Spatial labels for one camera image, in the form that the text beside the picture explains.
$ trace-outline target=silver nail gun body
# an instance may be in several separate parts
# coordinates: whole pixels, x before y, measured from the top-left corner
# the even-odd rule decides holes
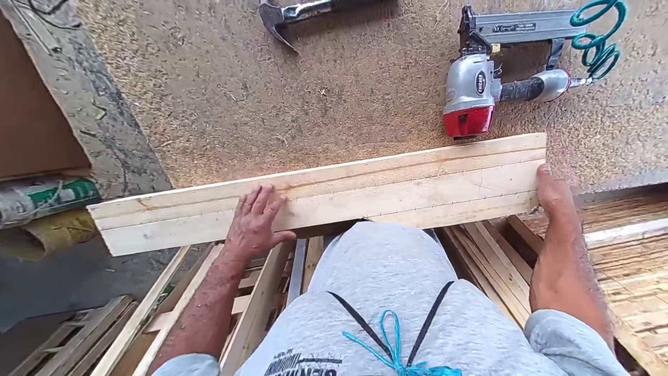
[[[460,57],[451,65],[446,82],[443,120],[446,132],[455,139],[472,138],[489,130],[497,101],[533,100],[547,102],[569,88],[593,80],[574,79],[554,69],[564,40],[587,30],[573,27],[575,10],[557,10],[500,15],[475,15],[470,6],[462,9]],[[548,41],[552,48],[545,70],[519,82],[501,84],[501,69],[490,58],[492,45]]]

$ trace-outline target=forearm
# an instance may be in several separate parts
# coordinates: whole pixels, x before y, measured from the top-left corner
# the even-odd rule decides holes
[[[216,358],[220,356],[244,268],[245,262],[232,258],[230,252],[223,248],[169,332],[149,368],[149,375],[178,355],[203,353]]]
[[[530,304],[532,311],[549,308],[570,314],[591,326],[612,346],[607,306],[575,212],[550,218],[545,245],[531,280]]]

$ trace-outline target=hammer head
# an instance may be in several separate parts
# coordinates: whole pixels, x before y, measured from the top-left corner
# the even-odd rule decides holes
[[[295,48],[290,43],[288,43],[288,41],[285,40],[285,38],[283,38],[277,30],[277,27],[281,29],[283,26],[285,26],[285,17],[283,16],[282,7],[273,5],[269,2],[269,0],[260,0],[260,17],[262,17],[262,23],[264,23],[267,31],[269,31],[271,35],[290,47],[294,52],[297,52]]]

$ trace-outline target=left hand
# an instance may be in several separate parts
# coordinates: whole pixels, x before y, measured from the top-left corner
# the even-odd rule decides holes
[[[224,246],[225,253],[233,259],[248,262],[279,243],[296,238],[292,231],[271,231],[276,214],[287,201],[281,195],[267,205],[274,193],[273,185],[258,185],[250,193],[239,197]]]

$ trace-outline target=hand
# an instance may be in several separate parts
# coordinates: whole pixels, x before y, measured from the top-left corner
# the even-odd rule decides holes
[[[292,231],[271,231],[276,214],[287,201],[281,195],[267,205],[274,193],[273,185],[258,185],[249,194],[239,197],[225,240],[225,254],[245,263],[285,240],[296,238]]]
[[[573,194],[565,180],[555,179],[549,165],[538,167],[538,201],[550,220],[577,216]]]

